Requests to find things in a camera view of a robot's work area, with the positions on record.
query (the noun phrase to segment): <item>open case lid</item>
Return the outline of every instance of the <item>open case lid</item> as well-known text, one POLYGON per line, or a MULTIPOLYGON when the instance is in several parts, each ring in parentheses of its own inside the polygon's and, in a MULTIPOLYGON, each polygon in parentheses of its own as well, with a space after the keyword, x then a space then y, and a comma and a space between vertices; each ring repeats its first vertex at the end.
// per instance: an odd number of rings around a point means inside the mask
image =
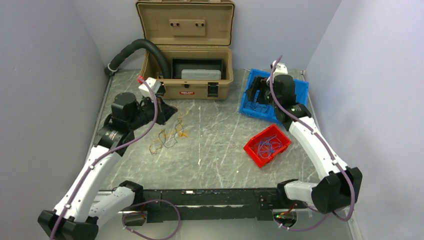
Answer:
POLYGON ((144 38, 156 45, 229 46, 231 0, 138 0, 144 38))

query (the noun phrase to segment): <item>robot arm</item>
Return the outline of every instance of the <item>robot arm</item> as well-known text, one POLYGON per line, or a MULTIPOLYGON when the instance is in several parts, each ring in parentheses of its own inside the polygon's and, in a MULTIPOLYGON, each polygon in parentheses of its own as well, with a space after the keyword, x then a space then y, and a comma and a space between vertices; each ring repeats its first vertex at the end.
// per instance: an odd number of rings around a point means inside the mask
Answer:
POLYGON ((356 202, 362 182, 361 171, 357 167, 350 168, 335 154, 318 130, 306 106, 296 102, 295 82, 290 75, 287 75, 286 66, 282 63, 277 63, 275 72, 276 74, 272 79, 272 87, 276 99, 285 111, 297 118, 297 120, 292 119, 291 116, 282 111, 274 101, 269 86, 270 79, 256 80, 255 87, 260 90, 259 96, 261 96, 258 99, 266 101, 267 104, 274 107, 277 119, 299 141, 311 159, 320 180, 319 183, 310 183, 291 179, 279 183, 277 186, 279 201, 284 203, 297 200, 311 203, 323 214, 345 208, 351 203, 351 191, 348 181, 341 172, 344 171, 353 185, 354 202, 356 202), (317 136, 321 138, 326 146, 323 145, 317 136), (329 156, 329 151, 332 153, 333 159, 329 156))
MULTIPOLYGON (((145 82, 154 89, 154 93, 159 89, 155 79, 149 78, 145 82)), ((139 88, 144 96, 140 103, 137 102, 136 96, 129 92, 120 93, 115 97, 112 113, 97 132, 94 146, 78 177, 52 211, 44 210, 39 215, 38 223, 47 235, 52 234, 53 226, 61 218, 54 234, 56 240, 93 240, 99 228, 116 213, 134 203, 143 202, 143 187, 131 181, 124 181, 112 194, 93 204, 102 183, 127 148, 106 155, 98 164, 94 164, 94 161, 111 149, 134 140, 134 130, 154 119, 155 109, 151 98, 156 98, 159 105, 157 124, 164 125, 177 112, 176 108, 164 103, 159 96, 152 96, 148 90, 144 91, 147 89, 144 84, 139 88)))

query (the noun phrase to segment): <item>scratched metal surface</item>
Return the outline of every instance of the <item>scratched metal surface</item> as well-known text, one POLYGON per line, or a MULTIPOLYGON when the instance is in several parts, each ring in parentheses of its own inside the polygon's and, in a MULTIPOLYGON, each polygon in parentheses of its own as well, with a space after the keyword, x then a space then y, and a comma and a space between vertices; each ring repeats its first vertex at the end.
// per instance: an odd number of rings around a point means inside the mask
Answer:
MULTIPOLYGON (((118 93, 132 92, 138 100, 141 99, 139 84, 135 80, 138 73, 139 70, 122 70, 114 76, 101 123, 111 112, 111 103, 118 93)), ((300 79, 299 71, 289 74, 300 79)), ((167 104, 178 108, 178 113, 166 125, 156 124, 143 139, 128 147, 102 189, 110 190, 125 180, 139 183, 145 189, 275 187, 293 178, 318 182, 318 175, 306 152, 282 127, 292 144, 264 167, 258 168, 243 150, 250 138, 271 124, 238 112, 248 75, 246 69, 234 70, 234 82, 225 101, 166 100, 167 104), (166 146, 174 144, 173 147, 151 154, 149 146, 154 139, 162 129, 171 133, 178 118, 182 119, 187 137, 169 138, 166 146)), ((140 135, 146 128, 138 129, 135 135, 140 135)))

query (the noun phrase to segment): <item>blue plastic bin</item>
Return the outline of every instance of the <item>blue plastic bin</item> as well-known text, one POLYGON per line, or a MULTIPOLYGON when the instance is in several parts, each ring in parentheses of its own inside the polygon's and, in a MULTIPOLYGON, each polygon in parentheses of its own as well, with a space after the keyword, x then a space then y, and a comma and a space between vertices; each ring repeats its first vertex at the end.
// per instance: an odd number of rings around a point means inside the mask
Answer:
MULTIPOLYGON (((257 119, 263 119, 270 121, 275 124, 282 124, 276 118, 276 114, 274 112, 274 108, 271 105, 267 104, 259 104, 256 102, 258 98, 259 92, 256 92, 253 102, 248 101, 248 96, 246 91, 252 85, 253 80, 256 76, 259 77, 269 77, 270 73, 266 71, 261 71, 258 69, 251 69, 249 77, 247 79, 246 89, 244 90, 243 96, 241 97, 240 109, 238 110, 240 113, 245 114, 250 117, 254 117, 257 119)), ((308 88, 309 83, 301 80, 294 79, 296 93, 296 101, 300 104, 304 104, 307 106, 308 104, 308 88)))

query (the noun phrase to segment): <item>red plastic bin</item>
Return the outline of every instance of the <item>red plastic bin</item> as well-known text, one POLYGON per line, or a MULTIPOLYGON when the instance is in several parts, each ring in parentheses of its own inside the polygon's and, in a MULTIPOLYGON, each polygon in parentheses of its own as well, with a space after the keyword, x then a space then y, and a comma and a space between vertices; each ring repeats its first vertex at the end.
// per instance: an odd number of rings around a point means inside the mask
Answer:
POLYGON ((256 165, 262 168, 265 164, 271 162, 271 160, 277 155, 284 152, 292 141, 284 135, 284 133, 277 127, 277 125, 272 124, 267 127, 265 130, 261 131, 256 136, 252 137, 250 141, 243 147, 247 154, 253 159, 256 165), (278 148, 274 148, 274 152, 269 155, 269 157, 263 157, 258 154, 261 140, 275 136, 275 140, 281 142, 281 145, 278 144, 278 148))

